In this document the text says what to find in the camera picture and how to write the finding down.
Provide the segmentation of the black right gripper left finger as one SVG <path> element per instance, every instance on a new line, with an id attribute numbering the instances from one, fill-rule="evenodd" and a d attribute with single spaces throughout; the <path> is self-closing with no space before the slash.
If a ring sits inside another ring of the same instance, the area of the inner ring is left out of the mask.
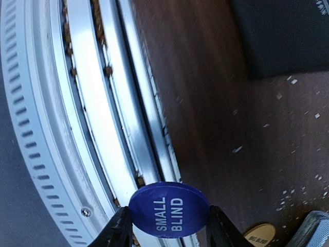
<path id="1" fill-rule="evenodd" d="M 133 245 L 132 233 L 129 208 L 120 207 L 88 247 L 130 247 Z"/>

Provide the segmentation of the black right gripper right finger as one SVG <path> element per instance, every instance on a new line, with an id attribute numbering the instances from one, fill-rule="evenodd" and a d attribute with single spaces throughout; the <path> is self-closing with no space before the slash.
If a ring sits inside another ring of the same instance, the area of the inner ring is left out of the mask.
<path id="1" fill-rule="evenodd" d="M 245 239 L 218 206 L 211 205 L 207 221 L 207 246 L 251 246 L 251 243 Z"/>

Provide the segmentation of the blue small blind button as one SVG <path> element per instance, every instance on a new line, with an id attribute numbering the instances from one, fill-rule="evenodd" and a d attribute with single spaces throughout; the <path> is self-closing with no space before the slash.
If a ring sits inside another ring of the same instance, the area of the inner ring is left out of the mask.
<path id="1" fill-rule="evenodd" d="M 159 238 L 183 238 L 207 224 L 210 204 L 198 189 L 178 182 L 158 182 L 138 189 L 129 201 L 132 223 Z"/>

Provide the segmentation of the orange big blind button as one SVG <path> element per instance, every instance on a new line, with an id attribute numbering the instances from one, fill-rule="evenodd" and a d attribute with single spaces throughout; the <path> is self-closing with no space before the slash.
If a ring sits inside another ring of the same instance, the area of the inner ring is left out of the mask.
<path id="1" fill-rule="evenodd" d="M 244 234 L 244 238 L 256 247 L 265 247 L 273 239 L 276 234 L 276 228 L 269 223 L 255 226 Z"/>

